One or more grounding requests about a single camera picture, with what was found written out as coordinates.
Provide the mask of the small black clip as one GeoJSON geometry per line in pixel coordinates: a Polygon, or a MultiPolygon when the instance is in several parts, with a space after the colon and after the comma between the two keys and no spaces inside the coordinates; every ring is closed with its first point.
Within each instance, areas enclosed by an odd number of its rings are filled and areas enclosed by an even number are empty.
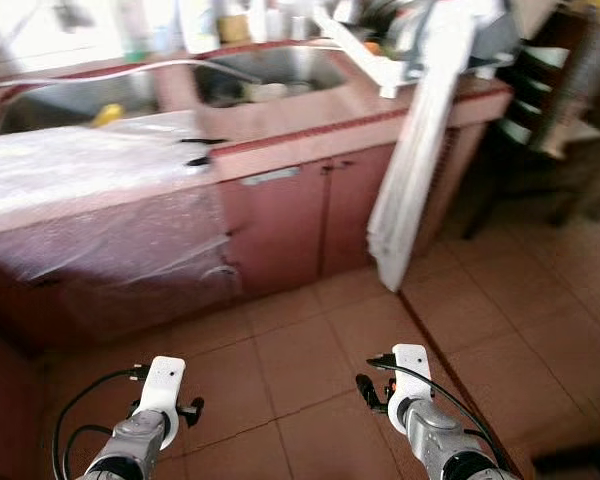
{"type": "MultiPolygon", "coordinates": [[[[214,138],[214,140],[204,140],[204,138],[185,138],[180,143],[195,143],[195,145],[219,145],[219,143],[227,142],[226,138],[214,138]]],[[[208,166],[210,164],[210,155],[205,154],[201,157],[196,157],[194,160],[186,161],[186,166],[208,166]]]]}

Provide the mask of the red cabinet door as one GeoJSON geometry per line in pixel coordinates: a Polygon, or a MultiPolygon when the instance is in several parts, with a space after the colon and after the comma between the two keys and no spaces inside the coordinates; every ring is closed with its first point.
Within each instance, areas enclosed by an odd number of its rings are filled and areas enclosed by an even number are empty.
{"type": "Polygon", "coordinates": [[[331,157],[320,275],[335,276],[373,264],[367,227],[395,150],[393,143],[331,157]]]}
{"type": "Polygon", "coordinates": [[[248,297],[317,282],[326,216],[328,159],[300,165],[303,173],[259,186],[223,180],[217,188],[227,221],[228,261],[248,297]]]}

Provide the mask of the large steel sink basin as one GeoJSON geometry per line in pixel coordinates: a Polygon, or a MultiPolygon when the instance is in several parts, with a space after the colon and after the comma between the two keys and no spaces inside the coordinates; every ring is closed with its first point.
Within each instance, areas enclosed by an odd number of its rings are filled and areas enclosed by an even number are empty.
{"type": "Polygon", "coordinates": [[[100,110],[114,104],[126,118],[166,110],[157,78],[150,72],[79,83],[26,84],[0,91],[0,134],[90,125],[100,110]]]}

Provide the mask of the clear bubble wrap sheet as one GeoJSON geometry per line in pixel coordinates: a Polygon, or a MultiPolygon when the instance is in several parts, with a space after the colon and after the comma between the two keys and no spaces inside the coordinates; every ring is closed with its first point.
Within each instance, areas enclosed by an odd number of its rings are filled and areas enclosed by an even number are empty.
{"type": "Polygon", "coordinates": [[[89,292],[228,294],[239,274],[214,140],[191,111],[0,134],[0,279],[89,292]],[[210,155],[208,166],[186,161],[210,155]]]}

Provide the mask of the white leaning board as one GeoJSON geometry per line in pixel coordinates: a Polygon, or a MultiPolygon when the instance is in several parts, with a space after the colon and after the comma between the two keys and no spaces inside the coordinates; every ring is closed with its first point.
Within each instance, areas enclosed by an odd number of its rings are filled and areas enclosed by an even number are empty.
{"type": "Polygon", "coordinates": [[[413,256],[456,77],[468,64],[477,24],[472,0],[438,0],[423,26],[422,76],[367,228],[379,283],[391,292],[400,291],[413,256]]]}

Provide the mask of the dark dish rack shelf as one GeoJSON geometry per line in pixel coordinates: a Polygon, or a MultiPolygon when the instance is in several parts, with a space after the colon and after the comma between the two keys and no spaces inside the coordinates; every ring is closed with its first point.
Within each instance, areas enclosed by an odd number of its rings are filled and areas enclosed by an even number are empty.
{"type": "Polygon", "coordinates": [[[495,124],[502,140],[560,157],[600,93],[600,0],[557,5],[498,78],[514,92],[495,124]]]}

